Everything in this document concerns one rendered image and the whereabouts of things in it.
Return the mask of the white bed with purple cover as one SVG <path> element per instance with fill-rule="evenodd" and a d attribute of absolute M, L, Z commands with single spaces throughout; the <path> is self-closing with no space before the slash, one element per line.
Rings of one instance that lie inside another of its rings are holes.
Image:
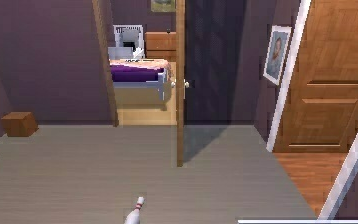
<path fill-rule="evenodd" d="M 165 99 L 164 84 L 170 80 L 171 64 L 165 59 L 110 60 L 115 88 L 154 88 Z"/>

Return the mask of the brown cardboard box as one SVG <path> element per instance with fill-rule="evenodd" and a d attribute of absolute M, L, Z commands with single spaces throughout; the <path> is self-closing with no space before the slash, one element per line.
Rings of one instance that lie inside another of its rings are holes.
<path fill-rule="evenodd" d="M 1 122 L 8 137 L 29 137 L 38 130 L 32 112 L 11 112 L 3 116 Z"/>

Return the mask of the brown wooden chest of drawers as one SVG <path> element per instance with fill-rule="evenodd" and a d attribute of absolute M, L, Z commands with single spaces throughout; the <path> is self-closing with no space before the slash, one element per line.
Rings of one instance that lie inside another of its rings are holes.
<path fill-rule="evenodd" d="M 176 61 L 176 33 L 175 32 L 146 32 L 145 53 L 149 59 L 165 59 Z"/>

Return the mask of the white framed portrait picture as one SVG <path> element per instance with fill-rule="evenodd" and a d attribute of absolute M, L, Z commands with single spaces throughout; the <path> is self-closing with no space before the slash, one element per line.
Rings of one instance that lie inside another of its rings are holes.
<path fill-rule="evenodd" d="M 271 27 L 271 36 L 269 39 L 263 76 L 275 85 L 278 85 L 280 82 L 290 35 L 290 27 L 278 25 L 273 25 Z"/>

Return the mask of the brown panelled room door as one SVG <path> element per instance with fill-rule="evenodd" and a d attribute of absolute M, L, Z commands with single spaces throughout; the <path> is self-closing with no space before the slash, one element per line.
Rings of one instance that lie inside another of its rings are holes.
<path fill-rule="evenodd" d="M 273 151 L 346 152 L 358 131 L 358 0 L 312 0 Z"/>

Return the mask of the white slatted chair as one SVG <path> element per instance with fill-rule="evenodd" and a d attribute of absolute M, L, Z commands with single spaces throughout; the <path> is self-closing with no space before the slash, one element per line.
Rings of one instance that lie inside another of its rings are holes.
<path fill-rule="evenodd" d="M 144 31 L 142 25 L 114 25 L 115 46 L 108 48 L 111 60 L 142 59 L 144 52 Z"/>

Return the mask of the white bowling pin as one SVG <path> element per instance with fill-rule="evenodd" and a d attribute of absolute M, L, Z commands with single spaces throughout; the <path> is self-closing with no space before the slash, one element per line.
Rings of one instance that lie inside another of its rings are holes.
<path fill-rule="evenodd" d="M 124 224 L 140 224 L 140 210 L 145 202 L 145 198 L 140 196 L 137 199 L 134 209 L 127 215 Z"/>

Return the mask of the open brown room door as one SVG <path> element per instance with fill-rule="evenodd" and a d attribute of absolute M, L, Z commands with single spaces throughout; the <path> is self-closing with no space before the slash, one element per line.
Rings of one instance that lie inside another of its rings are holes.
<path fill-rule="evenodd" d="M 176 0 L 177 167 L 184 163 L 185 0 Z"/>

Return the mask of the green framed wall picture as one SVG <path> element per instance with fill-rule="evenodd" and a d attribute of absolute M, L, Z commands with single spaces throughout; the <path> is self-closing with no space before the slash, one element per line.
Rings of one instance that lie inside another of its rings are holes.
<path fill-rule="evenodd" d="M 176 11 L 176 0 L 151 0 L 151 11 L 171 13 Z"/>

